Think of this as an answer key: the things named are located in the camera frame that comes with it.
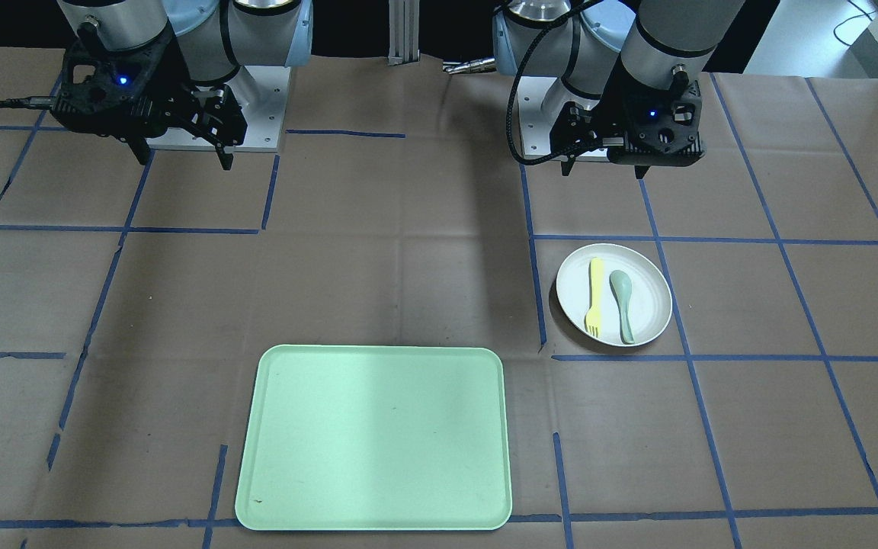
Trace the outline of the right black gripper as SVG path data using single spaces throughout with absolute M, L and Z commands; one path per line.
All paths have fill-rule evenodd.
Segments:
M 230 87 L 195 86 L 170 22 L 146 44 L 125 51 L 102 45 L 100 30 L 87 21 L 76 29 L 76 41 L 64 53 L 53 118 L 70 131 L 128 143 L 142 166 L 151 160 L 147 140 L 180 128 L 206 140 L 230 171 L 248 127 Z

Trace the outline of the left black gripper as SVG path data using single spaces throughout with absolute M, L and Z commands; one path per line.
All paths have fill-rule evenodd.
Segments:
M 644 180 L 649 166 L 690 166 L 703 159 L 698 83 L 684 65 L 673 66 L 668 76 L 667 88 L 652 88 L 619 60 L 595 108 L 565 103 L 550 130 L 562 176 L 570 176 L 576 156 L 596 149 L 606 149 L 610 163 L 634 166 L 637 180 Z

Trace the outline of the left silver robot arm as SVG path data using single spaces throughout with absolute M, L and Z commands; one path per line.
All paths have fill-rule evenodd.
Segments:
M 742 1 L 502 1 L 494 60 L 512 83 L 509 153 L 526 166 L 603 152 L 637 178 L 705 156 L 698 76 Z

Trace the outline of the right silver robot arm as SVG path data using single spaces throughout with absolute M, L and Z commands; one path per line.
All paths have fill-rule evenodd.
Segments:
M 281 146 L 293 69 L 312 50 L 310 1 L 62 1 L 76 39 L 53 118 L 79 134 L 153 150 L 236 153 Z

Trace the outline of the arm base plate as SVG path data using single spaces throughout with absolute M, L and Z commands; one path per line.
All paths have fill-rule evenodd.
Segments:
M 233 152 L 277 153 L 292 75 L 292 67 L 245 66 L 227 83 L 247 122 L 244 142 Z
M 517 101 L 520 153 L 527 160 L 550 153 L 550 130 L 565 103 L 574 101 L 585 109 L 595 108 L 599 103 L 596 98 L 583 98 L 572 93 L 559 78 L 536 76 L 521 77 Z

